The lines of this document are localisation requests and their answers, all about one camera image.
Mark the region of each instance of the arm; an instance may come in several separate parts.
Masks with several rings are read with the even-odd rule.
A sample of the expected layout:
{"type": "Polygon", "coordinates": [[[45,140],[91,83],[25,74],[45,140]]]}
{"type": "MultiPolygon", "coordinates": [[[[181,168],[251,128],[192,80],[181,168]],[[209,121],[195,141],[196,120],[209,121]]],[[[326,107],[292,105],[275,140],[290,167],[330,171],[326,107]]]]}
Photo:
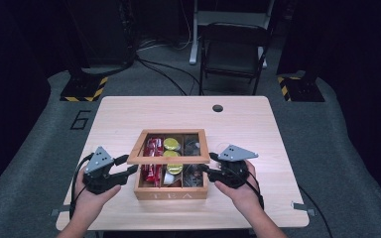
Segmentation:
{"type": "Polygon", "coordinates": [[[79,194],[85,187],[85,184],[82,182],[83,172],[84,168],[78,173],[78,178],[76,179],[75,197],[77,197],[77,199],[75,212],[73,213],[72,220],[58,235],[59,238],[83,237],[88,227],[97,218],[98,214],[100,214],[104,204],[120,190],[120,185],[115,185],[99,195],[87,189],[79,194]]]}
{"type": "MultiPolygon", "coordinates": [[[[249,172],[256,176],[255,167],[248,161],[246,165],[249,172]]],[[[254,187],[257,187],[254,178],[247,179],[254,187]]],[[[283,231],[271,220],[259,204],[258,197],[253,190],[244,184],[236,189],[230,188],[220,181],[215,182],[215,186],[225,195],[231,198],[234,206],[246,218],[252,226],[258,238],[280,238],[286,237],[283,231]]]]}

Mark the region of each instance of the wooden box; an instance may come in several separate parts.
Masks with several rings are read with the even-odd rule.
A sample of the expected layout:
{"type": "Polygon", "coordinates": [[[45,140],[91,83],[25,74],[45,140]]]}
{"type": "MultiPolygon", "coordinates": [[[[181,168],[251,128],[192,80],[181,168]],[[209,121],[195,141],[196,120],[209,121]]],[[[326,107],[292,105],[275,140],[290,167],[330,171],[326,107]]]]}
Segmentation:
{"type": "Polygon", "coordinates": [[[143,130],[128,164],[140,165],[134,185],[139,200],[206,199],[210,161],[203,129],[143,130]]]}

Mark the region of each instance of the hazard stripe tape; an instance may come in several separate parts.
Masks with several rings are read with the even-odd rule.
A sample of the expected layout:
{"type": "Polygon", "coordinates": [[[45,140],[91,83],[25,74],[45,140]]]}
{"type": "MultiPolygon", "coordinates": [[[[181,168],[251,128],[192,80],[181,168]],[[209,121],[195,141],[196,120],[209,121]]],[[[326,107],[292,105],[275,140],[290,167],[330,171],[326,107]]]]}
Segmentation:
{"type": "Polygon", "coordinates": [[[292,101],[292,98],[290,97],[290,93],[289,93],[289,90],[287,89],[287,86],[286,86],[286,83],[285,83],[285,79],[300,79],[299,77],[282,77],[282,76],[279,76],[278,77],[278,82],[280,83],[280,87],[281,87],[281,92],[283,93],[283,96],[284,96],[284,99],[286,101],[292,101]]]}
{"type": "Polygon", "coordinates": [[[100,84],[98,85],[98,88],[92,97],[61,97],[61,101],[96,101],[100,97],[101,93],[103,93],[103,89],[106,85],[107,79],[107,77],[101,79],[100,84]]]}

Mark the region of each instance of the table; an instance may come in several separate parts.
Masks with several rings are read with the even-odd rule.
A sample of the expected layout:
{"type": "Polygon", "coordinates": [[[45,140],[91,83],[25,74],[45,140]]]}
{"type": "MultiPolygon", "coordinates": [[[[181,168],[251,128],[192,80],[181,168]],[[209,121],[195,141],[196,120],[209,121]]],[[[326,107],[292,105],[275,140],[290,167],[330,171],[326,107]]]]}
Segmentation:
{"type": "MultiPolygon", "coordinates": [[[[102,146],[112,157],[129,154],[142,129],[205,130],[211,152],[233,144],[259,154],[256,167],[265,200],[265,211],[280,227],[309,224],[303,203],[270,103],[264,96],[109,96],[101,101],[81,158],[102,146]],[[222,112],[214,112],[213,105],[222,112]]],[[[129,165],[113,167],[111,173],[129,165]]],[[[109,200],[90,230],[188,230],[250,228],[231,200],[212,182],[207,199],[137,200],[135,175],[109,200]]],[[[64,204],[70,202],[70,189],[64,204]]],[[[62,212],[57,228],[68,223],[62,212]]]]}
{"type": "MultiPolygon", "coordinates": [[[[269,0],[269,6],[266,13],[239,13],[199,11],[197,7],[197,0],[193,0],[193,37],[190,50],[190,64],[196,64],[198,50],[198,26],[206,26],[213,22],[231,22],[236,24],[256,25],[267,29],[274,2],[275,0],[269,0]]],[[[262,52],[263,49],[259,48],[259,57],[262,55],[262,52]]]]}

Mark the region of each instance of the black chair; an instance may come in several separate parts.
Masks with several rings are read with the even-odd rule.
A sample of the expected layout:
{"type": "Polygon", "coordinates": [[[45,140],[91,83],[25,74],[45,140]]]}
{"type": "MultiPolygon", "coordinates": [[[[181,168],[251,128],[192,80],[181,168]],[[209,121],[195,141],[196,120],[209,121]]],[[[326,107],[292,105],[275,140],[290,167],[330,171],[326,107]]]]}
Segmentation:
{"type": "Polygon", "coordinates": [[[262,27],[233,23],[211,23],[200,37],[201,60],[199,95],[203,95],[203,79],[209,73],[255,78],[252,94],[256,94],[270,35],[262,27]],[[259,57],[258,48],[263,48],[259,57]]]}

